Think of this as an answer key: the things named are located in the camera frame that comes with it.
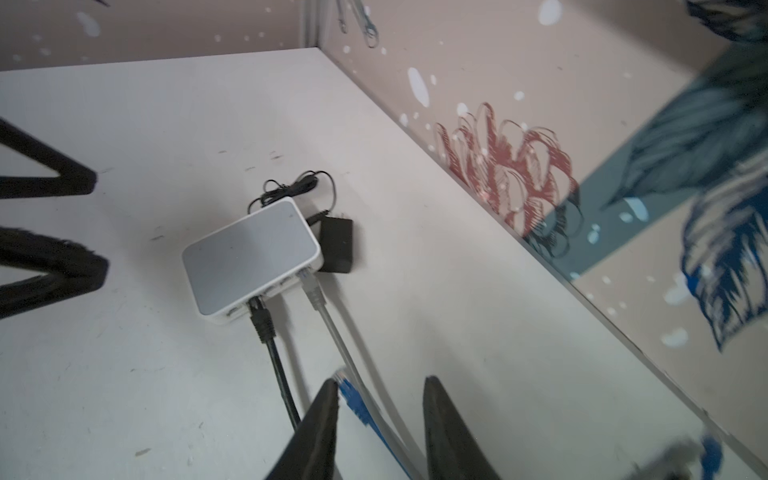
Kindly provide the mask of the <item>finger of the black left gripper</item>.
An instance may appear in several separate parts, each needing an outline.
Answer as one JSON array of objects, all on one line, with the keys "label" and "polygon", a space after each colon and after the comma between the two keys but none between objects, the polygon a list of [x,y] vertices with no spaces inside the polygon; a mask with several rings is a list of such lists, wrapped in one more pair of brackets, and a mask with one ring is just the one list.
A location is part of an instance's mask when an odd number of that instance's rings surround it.
[{"label": "finger of the black left gripper", "polygon": [[1,286],[5,319],[99,290],[110,263],[76,242],[3,227],[1,265],[32,274]]},{"label": "finger of the black left gripper", "polygon": [[1,119],[1,144],[57,173],[55,177],[1,177],[1,198],[42,198],[91,194],[97,173],[20,128]]}]

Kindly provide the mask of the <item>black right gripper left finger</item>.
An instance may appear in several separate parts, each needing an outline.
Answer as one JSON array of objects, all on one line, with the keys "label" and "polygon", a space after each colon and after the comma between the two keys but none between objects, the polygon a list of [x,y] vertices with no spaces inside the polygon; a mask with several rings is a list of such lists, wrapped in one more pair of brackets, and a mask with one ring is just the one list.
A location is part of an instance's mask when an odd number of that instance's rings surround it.
[{"label": "black right gripper left finger", "polygon": [[338,410],[338,384],[333,379],[327,379],[265,479],[333,479]]}]

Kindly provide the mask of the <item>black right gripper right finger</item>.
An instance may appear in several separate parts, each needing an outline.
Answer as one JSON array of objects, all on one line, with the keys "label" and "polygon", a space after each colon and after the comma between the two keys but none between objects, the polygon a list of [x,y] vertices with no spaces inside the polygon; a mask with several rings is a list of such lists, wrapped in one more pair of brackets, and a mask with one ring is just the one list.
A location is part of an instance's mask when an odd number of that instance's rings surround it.
[{"label": "black right gripper right finger", "polygon": [[429,479],[500,479],[437,376],[422,398]]}]

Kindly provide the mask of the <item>white network switch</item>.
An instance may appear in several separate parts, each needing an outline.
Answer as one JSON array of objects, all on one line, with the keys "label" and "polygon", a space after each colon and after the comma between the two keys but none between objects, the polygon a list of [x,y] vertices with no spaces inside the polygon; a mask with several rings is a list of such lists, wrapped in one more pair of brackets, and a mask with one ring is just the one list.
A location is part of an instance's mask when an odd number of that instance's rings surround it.
[{"label": "white network switch", "polygon": [[181,259],[199,314],[217,325],[248,314],[251,298],[277,296],[324,263],[318,239],[290,197],[191,243]]}]

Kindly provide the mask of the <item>black adapter with cord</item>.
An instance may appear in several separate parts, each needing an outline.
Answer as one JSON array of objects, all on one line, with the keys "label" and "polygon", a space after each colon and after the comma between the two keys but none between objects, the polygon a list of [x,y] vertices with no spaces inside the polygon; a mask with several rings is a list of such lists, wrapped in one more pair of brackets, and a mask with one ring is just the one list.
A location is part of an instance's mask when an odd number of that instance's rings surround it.
[{"label": "black adapter with cord", "polygon": [[320,272],[349,274],[354,264],[354,222],[348,218],[332,216],[338,201],[338,190],[335,179],[327,171],[307,170],[289,184],[274,179],[266,180],[262,185],[262,194],[248,204],[247,213],[251,214],[256,205],[264,208],[283,198],[307,194],[319,185],[321,176],[326,177],[330,183],[331,204],[309,215],[305,221],[309,227],[319,226],[319,245],[324,258]]}]

